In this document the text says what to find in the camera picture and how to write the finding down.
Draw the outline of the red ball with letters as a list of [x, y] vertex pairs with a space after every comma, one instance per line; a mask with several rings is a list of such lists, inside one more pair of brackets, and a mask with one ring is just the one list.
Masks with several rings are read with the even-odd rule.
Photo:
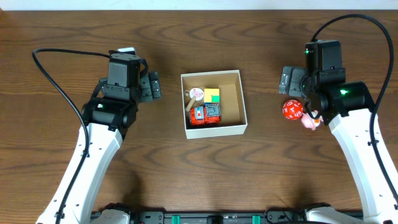
[[282, 106], [282, 114], [289, 120], [300, 119], [303, 115], [303, 104], [298, 100], [288, 100]]

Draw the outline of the pink pig toy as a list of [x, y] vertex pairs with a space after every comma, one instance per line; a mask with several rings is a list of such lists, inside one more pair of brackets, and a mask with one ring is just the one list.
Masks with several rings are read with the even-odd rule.
[[301, 122], [305, 128], [311, 129], [312, 131], [316, 130], [319, 125], [323, 122], [323, 118], [320, 116], [317, 119], [311, 118], [309, 113], [305, 113], [301, 117]]

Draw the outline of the pig face rattle drum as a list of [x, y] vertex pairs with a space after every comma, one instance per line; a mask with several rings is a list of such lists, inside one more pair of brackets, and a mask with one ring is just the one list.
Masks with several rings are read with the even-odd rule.
[[184, 91], [185, 96], [190, 97], [190, 101], [185, 107], [185, 111], [189, 112], [196, 101], [200, 101], [204, 98], [204, 91], [201, 88], [192, 88], [191, 90]]

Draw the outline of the multicoloured puzzle cube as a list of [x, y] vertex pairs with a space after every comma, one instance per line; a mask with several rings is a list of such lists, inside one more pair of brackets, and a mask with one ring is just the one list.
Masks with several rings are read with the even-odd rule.
[[218, 104], [220, 102], [220, 89], [205, 88], [203, 101], [204, 104]]

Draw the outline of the red toy truck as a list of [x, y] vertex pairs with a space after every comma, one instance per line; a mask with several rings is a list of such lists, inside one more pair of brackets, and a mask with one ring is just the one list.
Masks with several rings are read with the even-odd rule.
[[209, 104], [194, 107], [189, 112], [189, 118], [192, 126], [218, 124], [221, 121], [220, 106], [219, 104]]

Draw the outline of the white cardboard box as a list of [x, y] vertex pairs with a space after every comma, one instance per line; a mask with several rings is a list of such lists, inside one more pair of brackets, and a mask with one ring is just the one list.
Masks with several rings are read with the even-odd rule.
[[192, 126], [189, 112], [183, 111], [187, 139], [210, 138], [244, 134], [247, 126], [246, 108], [239, 70], [186, 73], [181, 75], [182, 101], [186, 108], [192, 88], [218, 88], [220, 90], [221, 121], [218, 124]]

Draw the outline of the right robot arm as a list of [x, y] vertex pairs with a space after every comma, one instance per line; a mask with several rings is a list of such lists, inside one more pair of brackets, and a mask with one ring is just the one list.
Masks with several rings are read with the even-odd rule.
[[376, 104], [363, 82], [347, 82], [337, 40], [305, 44], [307, 65], [285, 66], [279, 93], [303, 98], [311, 118], [322, 118], [338, 141], [353, 175], [364, 223], [397, 223], [397, 170], [376, 119]]

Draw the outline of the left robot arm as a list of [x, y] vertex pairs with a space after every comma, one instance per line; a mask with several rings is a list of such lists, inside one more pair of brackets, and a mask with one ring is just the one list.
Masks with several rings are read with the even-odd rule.
[[81, 123], [72, 158], [38, 223], [91, 223], [103, 177], [136, 120], [139, 103], [161, 98], [159, 75], [150, 72], [133, 47], [111, 50], [108, 76], [99, 80], [90, 100], [78, 109], [32, 53], [45, 78], [70, 104]]

